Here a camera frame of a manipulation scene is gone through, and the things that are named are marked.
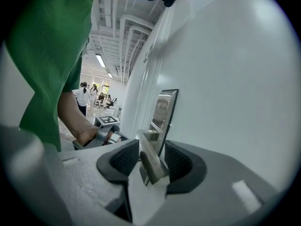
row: hand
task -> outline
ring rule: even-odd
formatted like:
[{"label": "hand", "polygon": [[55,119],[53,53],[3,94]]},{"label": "hand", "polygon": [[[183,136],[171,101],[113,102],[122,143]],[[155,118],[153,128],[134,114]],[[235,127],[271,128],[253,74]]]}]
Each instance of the hand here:
[{"label": "hand", "polygon": [[95,137],[98,130],[99,130],[99,127],[91,126],[90,128],[87,128],[87,130],[79,133],[76,138],[78,143],[80,143],[81,145],[84,145],[88,140],[93,139]]},{"label": "hand", "polygon": [[112,132],[111,130],[109,131],[109,133],[107,134],[107,137],[105,139],[105,142],[104,144],[107,145],[108,144],[108,140],[114,135],[114,132]]}]

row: white wall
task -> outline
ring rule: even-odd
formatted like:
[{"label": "white wall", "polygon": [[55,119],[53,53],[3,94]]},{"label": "white wall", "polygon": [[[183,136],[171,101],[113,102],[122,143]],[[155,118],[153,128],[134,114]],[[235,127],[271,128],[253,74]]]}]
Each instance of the white wall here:
[{"label": "white wall", "polygon": [[3,42],[0,46],[0,85],[7,88],[12,83],[17,88],[13,93],[9,89],[0,92],[0,124],[19,127],[34,91],[17,69]]},{"label": "white wall", "polygon": [[79,82],[82,83],[82,82],[87,82],[87,85],[90,84],[91,82],[91,79],[92,79],[92,76],[91,75],[87,75],[87,74],[80,74],[80,79],[79,79]]},{"label": "white wall", "polygon": [[117,104],[122,107],[124,101],[124,95],[126,90],[126,84],[121,81],[111,80],[109,87],[109,95],[111,98],[117,98]]},{"label": "white wall", "polygon": [[101,85],[102,82],[103,82],[103,78],[97,76],[94,77],[93,83],[98,83]]},{"label": "white wall", "polygon": [[121,132],[146,129],[160,91],[180,89],[167,139],[230,155],[283,190],[301,152],[296,34],[274,0],[215,0],[191,18],[189,6],[177,0],[167,9],[174,9],[170,30],[163,19],[168,40],[165,49],[154,44],[152,66],[142,61],[160,21],[141,50]]}]

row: ceiling beam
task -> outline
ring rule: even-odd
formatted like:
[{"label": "ceiling beam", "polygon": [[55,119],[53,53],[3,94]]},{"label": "ceiling beam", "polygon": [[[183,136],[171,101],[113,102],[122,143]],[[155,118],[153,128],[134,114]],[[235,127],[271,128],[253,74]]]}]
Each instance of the ceiling beam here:
[{"label": "ceiling beam", "polygon": [[[107,73],[102,73],[102,72],[95,71],[95,70],[94,70],[93,72],[94,72],[93,75],[95,75],[95,76],[97,76],[97,77],[101,77],[101,78],[106,78],[106,79],[110,79],[110,80],[117,80],[117,81],[119,81],[118,79],[115,79],[115,78],[114,78],[114,77],[116,77],[116,76],[113,75],[113,74],[112,74],[113,78],[111,78],[111,77],[109,77],[109,76],[106,76]],[[86,75],[92,75],[92,74],[90,74],[90,72],[86,72],[85,69],[83,69],[83,70],[81,71],[81,73],[82,73],[82,74],[86,74]]]},{"label": "ceiling beam", "polygon": [[134,6],[135,6],[135,3],[136,3],[136,1],[137,1],[137,0],[135,0],[135,1],[133,2],[133,5],[132,5],[132,8],[131,8],[131,10],[133,10],[133,8],[134,8]]},{"label": "ceiling beam", "polygon": [[92,31],[91,30],[90,35],[110,39],[110,40],[113,40],[113,41],[119,41],[118,38],[113,38],[112,34],[108,33],[108,32]]},{"label": "ceiling beam", "polygon": [[[132,39],[131,39],[131,44],[132,45],[135,45],[136,42],[139,40],[140,38],[140,35],[139,34],[133,34],[132,36]],[[119,48],[119,43],[117,41],[110,41],[110,43],[113,45],[112,47],[116,47],[116,48]],[[98,39],[94,39],[94,44],[97,45],[97,44],[100,44]],[[104,45],[108,45],[109,43],[106,41],[104,41],[103,43]]]},{"label": "ceiling beam", "polygon": [[[104,53],[103,53],[103,52],[97,52],[97,53],[100,54],[102,57],[104,56]],[[85,56],[84,58],[87,58],[87,59],[90,59],[90,60],[97,61],[97,60],[96,60],[96,57],[95,57],[95,58],[91,58],[91,57]],[[108,59],[108,60],[111,60],[111,61],[116,61],[116,62],[119,63],[119,59],[117,59],[115,56],[107,55],[107,59]]]},{"label": "ceiling beam", "polygon": [[91,73],[93,74],[93,71],[91,70],[90,66],[88,66],[85,62],[83,62],[83,64],[87,67],[87,70],[91,71]]},{"label": "ceiling beam", "polygon": [[98,24],[100,22],[100,10],[99,10],[99,2],[98,0],[93,1],[92,10],[91,10],[91,31],[98,30]]},{"label": "ceiling beam", "polygon": [[96,50],[92,50],[92,49],[88,49],[88,51],[91,51],[91,52],[93,52],[94,54],[103,54],[104,55],[104,52],[101,50],[101,49],[96,49]]},{"label": "ceiling beam", "polygon": [[106,53],[105,53],[105,50],[104,50],[104,48],[103,48],[102,39],[99,38],[99,41],[100,41],[100,44],[101,44],[102,49],[103,49],[103,53],[104,53],[105,60],[108,62],[108,65],[110,65],[110,63],[109,63],[109,61],[108,61],[108,58],[107,58],[107,55],[106,55]]},{"label": "ceiling beam", "polygon": [[[85,64],[90,65],[89,69],[92,69],[92,67],[97,68],[99,71],[102,71],[102,69],[103,69],[102,67],[100,68],[97,64],[94,64],[93,61],[86,60]],[[118,65],[110,65],[110,67],[116,68],[116,67],[118,67]]]},{"label": "ceiling beam", "polygon": [[[91,63],[95,64],[96,66],[100,66],[99,62],[94,58],[84,57],[84,61],[91,62]],[[103,60],[103,62],[106,67],[108,67],[109,65],[116,66],[117,64],[119,64],[118,60],[116,60],[115,58],[107,58],[107,61]]]},{"label": "ceiling beam", "polygon": [[111,0],[104,0],[105,25],[112,27],[111,21]]},{"label": "ceiling beam", "polygon": [[112,53],[110,41],[108,41],[108,40],[106,40],[106,39],[105,39],[105,41],[108,42],[108,44],[109,44],[109,49],[110,49],[110,52],[111,52],[111,57],[114,57],[114,56],[113,56],[113,53]]},{"label": "ceiling beam", "polygon": [[98,26],[98,30],[101,32],[108,32],[113,34],[113,29],[112,28],[108,28],[108,27],[104,27],[104,26]]},{"label": "ceiling beam", "polygon": [[127,3],[128,3],[128,0],[127,0],[127,2],[126,2],[126,5],[125,5],[125,7],[124,7],[124,13],[126,13],[126,12],[127,12]]},{"label": "ceiling beam", "polygon": [[92,39],[92,37],[91,37],[91,35],[89,35],[89,43],[88,43],[88,46],[89,46],[91,49],[93,49],[93,50],[97,50],[97,49],[96,49],[96,46],[95,46],[95,44],[94,44],[94,41],[93,41],[93,39]]},{"label": "ceiling beam", "polygon": [[113,37],[116,38],[116,17],[117,17],[117,6],[118,6],[118,0],[113,0]]},{"label": "ceiling beam", "polygon": [[[135,43],[131,42],[130,43],[130,51],[134,48]],[[105,50],[110,49],[112,51],[113,54],[118,55],[119,56],[119,50],[117,49],[116,46],[112,46],[110,44],[103,44],[103,48]],[[95,44],[95,48],[89,47],[89,49],[94,50],[94,52],[99,52],[102,51],[102,45],[101,44]]]}]

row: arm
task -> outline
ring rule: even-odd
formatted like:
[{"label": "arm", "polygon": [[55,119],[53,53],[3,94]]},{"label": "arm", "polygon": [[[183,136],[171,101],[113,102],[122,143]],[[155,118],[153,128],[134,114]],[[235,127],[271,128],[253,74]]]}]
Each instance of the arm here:
[{"label": "arm", "polygon": [[75,94],[76,98],[79,97],[79,89],[75,89],[73,93]]},{"label": "arm", "polygon": [[92,139],[98,132],[99,128],[93,126],[80,112],[71,91],[61,93],[57,104],[57,114],[81,145]]}]

